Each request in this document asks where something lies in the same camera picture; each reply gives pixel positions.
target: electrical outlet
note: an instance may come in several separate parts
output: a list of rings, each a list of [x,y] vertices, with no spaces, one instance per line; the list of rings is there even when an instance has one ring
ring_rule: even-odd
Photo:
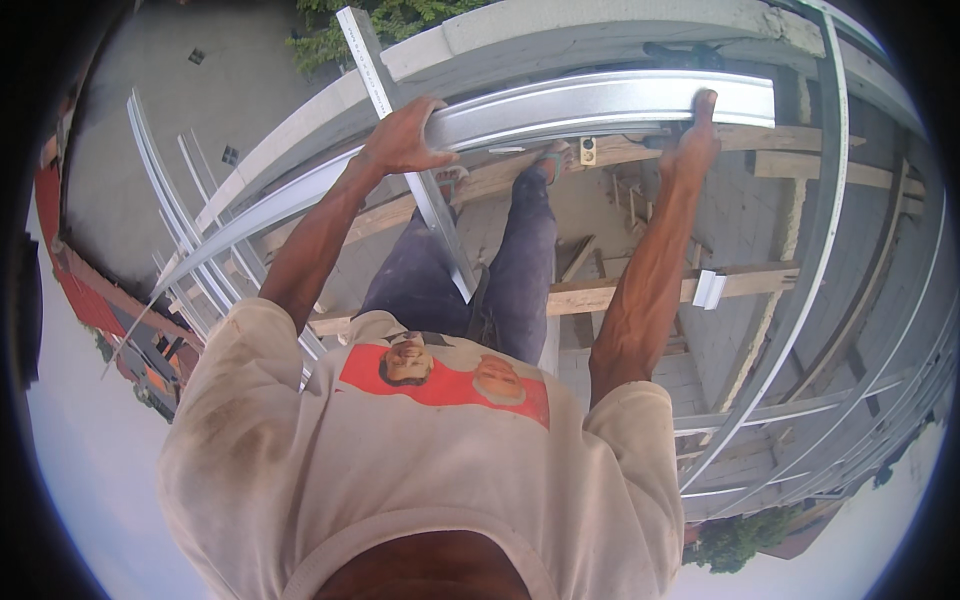
[[[580,138],[580,164],[592,167],[597,163],[597,138]]]

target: worker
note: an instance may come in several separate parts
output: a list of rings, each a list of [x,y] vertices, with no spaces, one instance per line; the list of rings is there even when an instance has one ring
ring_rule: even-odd
[[[586,417],[534,366],[557,235],[547,186],[572,159],[563,143],[517,177],[479,302],[464,304],[415,213],[347,344],[300,388],[297,337],[366,196],[389,174],[457,158],[424,142],[441,101],[384,118],[259,298],[211,333],[161,451],[160,506],[210,588],[284,600],[663,596],[684,515],[670,397],[650,379],[720,148],[715,100],[697,95],[694,125],[660,158],[657,212],[592,348]],[[457,172],[441,173],[447,197]],[[465,337],[471,321],[479,343]]]

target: white t-shirt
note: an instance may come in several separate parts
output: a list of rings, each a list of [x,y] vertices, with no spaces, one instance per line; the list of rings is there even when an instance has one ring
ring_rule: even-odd
[[[157,468],[174,540],[210,587],[307,600],[380,543],[467,530],[534,600],[663,596],[684,526],[666,391],[622,385],[584,419],[535,367],[404,331],[362,315],[301,392],[285,311],[242,300],[218,325]]]

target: dark blue jeans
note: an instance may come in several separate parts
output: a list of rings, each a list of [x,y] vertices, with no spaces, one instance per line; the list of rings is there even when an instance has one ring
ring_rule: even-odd
[[[531,365],[539,362],[556,243],[546,176],[533,166],[514,181],[503,243],[490,265],[481,305],[482,344]],[[473,301],[464,304],[446,270],[444,251],[419,210],[373,277],[359,314],[372,310],[391,313],[411,331],[467,336]]]

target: sky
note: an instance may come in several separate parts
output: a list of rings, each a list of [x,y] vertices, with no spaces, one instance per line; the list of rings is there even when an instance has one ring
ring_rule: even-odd
[[[28,231],[41,239],[33,207]],[[156,458],[169,425],[137,402],[116,369],[100,380],[104,363],[93,337],[67,303],[42,245],[39,254],[43,338],[39,381],[27,398],[40,468],[70,536],[112,598],[212,598],[156,502]],[[862,597],[916,514],[943,437],[942,427],[927,427],[890,481],[876,491],[864,485],[800,557],[757,555],[733,575],[689,564],[670,600]]]

